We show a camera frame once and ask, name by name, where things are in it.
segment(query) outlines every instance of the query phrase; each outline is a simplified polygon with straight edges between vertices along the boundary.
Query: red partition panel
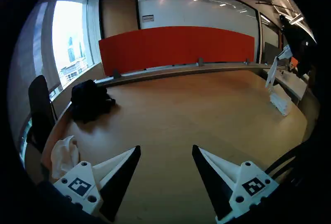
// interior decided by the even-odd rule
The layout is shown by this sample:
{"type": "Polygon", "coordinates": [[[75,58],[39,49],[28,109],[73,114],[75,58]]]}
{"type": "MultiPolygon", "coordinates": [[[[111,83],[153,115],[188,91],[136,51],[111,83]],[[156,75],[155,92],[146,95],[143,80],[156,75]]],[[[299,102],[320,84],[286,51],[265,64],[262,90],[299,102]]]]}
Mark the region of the red partition panel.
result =
{"type": "Polygon", "coordinates": [[[254,61],[254,37],[210,27],[142,29],[99,41],[105,74],[198,62],[254,61]]]}

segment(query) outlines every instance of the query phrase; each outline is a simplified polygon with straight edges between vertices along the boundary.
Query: glass wall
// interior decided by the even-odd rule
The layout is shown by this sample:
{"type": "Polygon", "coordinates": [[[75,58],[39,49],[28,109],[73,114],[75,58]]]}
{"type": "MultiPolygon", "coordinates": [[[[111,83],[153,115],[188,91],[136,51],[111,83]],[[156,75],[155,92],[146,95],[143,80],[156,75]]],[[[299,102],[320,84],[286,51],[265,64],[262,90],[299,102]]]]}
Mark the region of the glass wall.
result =
{"type": "Polygon", "coordinates": [[[275,56],[281,53],[282,48],[279,44],[279,28],[268,18],[261,14],[262,23],[262,59],[261,63],[272,64],[275,56]]]}
{"type": "Polygon", "coordinates": [[[256,11],[236,0],[138,0],[140,27],[204,26],[254,37],[254,57],[259,47],[256,11]]]}

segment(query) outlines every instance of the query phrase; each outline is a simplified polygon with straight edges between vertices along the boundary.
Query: chair backrest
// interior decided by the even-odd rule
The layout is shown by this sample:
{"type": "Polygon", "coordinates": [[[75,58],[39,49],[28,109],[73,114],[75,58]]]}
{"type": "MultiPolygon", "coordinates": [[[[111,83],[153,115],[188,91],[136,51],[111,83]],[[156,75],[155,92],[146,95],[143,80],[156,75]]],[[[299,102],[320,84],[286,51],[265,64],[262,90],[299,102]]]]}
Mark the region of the chair backrest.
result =
{"type": "Polygon", "coordinates": [[[46,140],[55,125],[52,105],[45,77],[37,76],[29,87],[32,133],[38,150],[43,151],[46,140]]]}

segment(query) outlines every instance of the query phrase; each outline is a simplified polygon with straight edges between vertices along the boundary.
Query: wooden tabletop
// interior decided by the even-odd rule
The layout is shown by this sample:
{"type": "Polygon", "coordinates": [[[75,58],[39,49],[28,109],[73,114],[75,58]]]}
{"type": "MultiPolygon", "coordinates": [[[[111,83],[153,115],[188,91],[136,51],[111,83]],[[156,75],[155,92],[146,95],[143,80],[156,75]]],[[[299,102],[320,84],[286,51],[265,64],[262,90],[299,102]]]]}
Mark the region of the wooden tabletop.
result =
{"type": "Polygon", "coordinates": [[[246,70],[169,77],[108,88],[118,106],[88,124],[64,113],[52,143],[75,135],[80,159],[97,164],[136,145],[142,155],[116,223],[214,223],[215,213],[192,158],[192,145],[266,169],[301,143],[307,121],[293,104],[286,117],[265,80],[246,70]]]}
{"type": "Polygon", "coordinates": [[[283,86],[291,91],[299,101],[302,100],[303,95],[307,89],[307,83],[302,79],[298,78],[296,74],[290,73],[286,70],[277,70],[276,71],[276,80],[283,86]]]}

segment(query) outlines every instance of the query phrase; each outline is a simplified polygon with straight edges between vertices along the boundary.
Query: black bag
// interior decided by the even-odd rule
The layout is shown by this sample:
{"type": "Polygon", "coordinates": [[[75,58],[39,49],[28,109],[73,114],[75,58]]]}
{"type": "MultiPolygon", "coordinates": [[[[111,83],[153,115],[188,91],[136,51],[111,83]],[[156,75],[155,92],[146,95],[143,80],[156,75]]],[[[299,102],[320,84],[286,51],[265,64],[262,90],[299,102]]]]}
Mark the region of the black bag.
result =
{"type": "Polygon", "coordinates": [[[72,88],[71,102],[72,118],[83,123],[96,120],[103,113],[109,113],[111,106],[116,104],[115,99],[107,94],[107,89],[97,87],[92,80],[72,88]]]}

